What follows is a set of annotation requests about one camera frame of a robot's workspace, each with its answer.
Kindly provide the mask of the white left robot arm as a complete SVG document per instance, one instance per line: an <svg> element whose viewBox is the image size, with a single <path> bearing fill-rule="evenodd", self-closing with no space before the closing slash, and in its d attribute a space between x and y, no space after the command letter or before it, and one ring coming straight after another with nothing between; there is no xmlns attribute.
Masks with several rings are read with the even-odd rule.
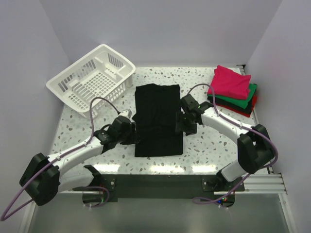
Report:
<svg viewBox="0 0 311 233"><path fill-rule="evenodd" d="M100 173L90 168L90 174L64 178L64 174L86 160L115 148L117 144L132 144L135 141L135 124L131 110L119 113L112 124L101 128L85 141L65 151L48 156L36 154L28 164L19 184L39 206L50 202L59 192L76 187L96 190L100 187Z"/></svg>

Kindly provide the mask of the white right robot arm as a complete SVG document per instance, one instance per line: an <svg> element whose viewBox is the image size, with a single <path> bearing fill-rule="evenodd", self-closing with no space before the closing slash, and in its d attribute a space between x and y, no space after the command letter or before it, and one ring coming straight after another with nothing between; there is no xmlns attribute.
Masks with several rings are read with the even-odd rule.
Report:
<svg viewBox="0 0 311 233"><path fill-rule="evenodd" d="M237 159L216 175L219 189L227 191L234 181L245 174L254 174L277 158L277 149L266 128L251 126L218 111L209 102L199 104L188 94L180 100L182 112L176 114L176 131L186 136L197 133L197 125L211 127L237 145Z"/></svg>

